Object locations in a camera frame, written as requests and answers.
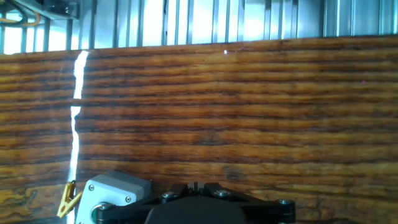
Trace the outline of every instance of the brass clip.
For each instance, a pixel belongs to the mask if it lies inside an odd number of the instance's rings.
[[[79,192],[76,196],[73,196],[73,193],[76,188],[76,182],[68,182],[65,186],[65,190],[63,190],[63,195],[61,199],[61,204],[58,209],[57,216],[62,218],[65,215],[68,215],[70,211],[74,208],[74,206],[80,201],[83,192]]]

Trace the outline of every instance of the black metal bracket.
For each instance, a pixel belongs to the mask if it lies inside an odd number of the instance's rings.
[[[49,19],[79,19],[79,0],[15,0],[18,4]]]
[[[176,184],[169,191],[139,200],[126,206],[112,206],[97,210],[97,223],[147,223],[155,208],[169,206],[183,198],[212,198],[222,200],[243,211],[247,223],[295,223],[295,203],[290,200],[263,201],[240,192],[226,189],[217,183],[193,182]]]

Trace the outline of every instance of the wood grain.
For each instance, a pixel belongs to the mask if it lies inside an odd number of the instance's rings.
[[[76,136],[78,190],[118,170],[397,223],[398,36],[89,50],[78,99],[80,53],[0,55],[0,223],[65,223]]]

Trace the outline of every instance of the cable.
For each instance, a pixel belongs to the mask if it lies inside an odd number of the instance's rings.
[[[17,11],[19,11],[19,13],[22,16],[22,19],[20,21],[16,21],[16,22],[0,22],[0,27],[17,27],[17,26],[21,26],[27,22],[26,12],[23,11],[21,9],[21,7],[19,7],[17,4],[15,4],[13,0],[4,0],[4,2],[6,4],[12,5]]]
[[[21,26],[33,27],[33,26],[37,26],[37,24],[39,24],[39,22],[42,20],[42,16],[36,11],[33,11],[33,12],[36,15],[35,21],[34,22],[25,22]],[[15,22],[18,22],[18,21],[15,21],[15,20],[12,20],[12,19],[0,18],[0,22],[15,23]]]

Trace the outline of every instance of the wooden board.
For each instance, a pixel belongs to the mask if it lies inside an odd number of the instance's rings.
[[[0,74],[0,223],[59,223],[68,178],[111,169],[397,223],[397,36],[2,55]]]

